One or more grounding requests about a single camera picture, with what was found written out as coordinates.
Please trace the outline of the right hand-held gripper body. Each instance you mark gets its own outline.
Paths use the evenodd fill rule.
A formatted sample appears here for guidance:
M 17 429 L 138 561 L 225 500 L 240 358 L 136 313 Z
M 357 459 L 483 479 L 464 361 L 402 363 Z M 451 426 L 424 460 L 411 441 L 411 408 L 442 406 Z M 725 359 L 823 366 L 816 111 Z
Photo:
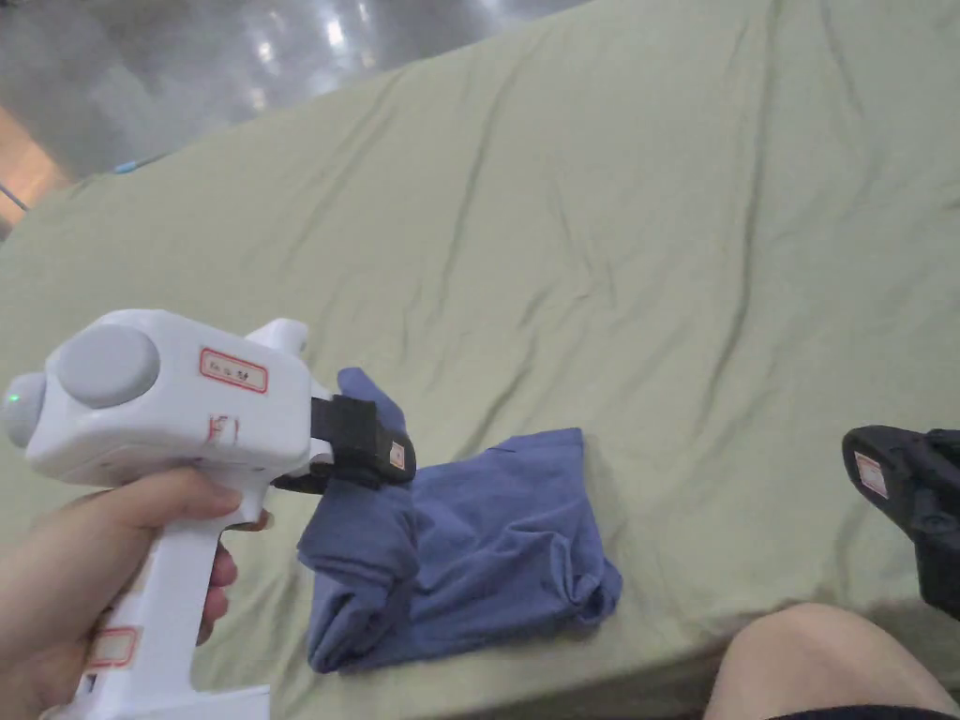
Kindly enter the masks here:
M 930 607 L 959 622 L 959 531 L 912 528 L 919 589 Z

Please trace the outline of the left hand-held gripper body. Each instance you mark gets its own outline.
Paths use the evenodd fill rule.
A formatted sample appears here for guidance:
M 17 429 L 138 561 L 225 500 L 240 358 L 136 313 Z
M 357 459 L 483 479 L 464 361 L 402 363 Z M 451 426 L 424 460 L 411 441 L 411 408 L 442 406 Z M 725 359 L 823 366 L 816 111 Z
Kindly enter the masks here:
M 240 337 L 164 310 L 118 310 L 12 379 L 4 427 L 37 473 L 116 488 L 189 466 L 241 496 L 226 517 L 162 531 L 54 718 L 269 717 L 268 686 L 200 692 L 191 666 L 219 536 L 261 517 L 274 480 L 333 461 L 311 433 L 313 400 L 331 394 L 302 360 L 307 334 L 289 319 Z

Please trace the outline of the person's left hand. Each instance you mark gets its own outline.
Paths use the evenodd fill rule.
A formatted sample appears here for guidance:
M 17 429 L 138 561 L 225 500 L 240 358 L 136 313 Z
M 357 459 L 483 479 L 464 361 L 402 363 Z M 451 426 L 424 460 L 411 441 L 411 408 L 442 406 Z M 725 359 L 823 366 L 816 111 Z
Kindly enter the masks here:
M 171 523 L 228 516 L 238 492 L 193 469 L 87 495 L 45 517 L 1 561 L 1 715 L 38 719 L 72 699 L 99 619 Z

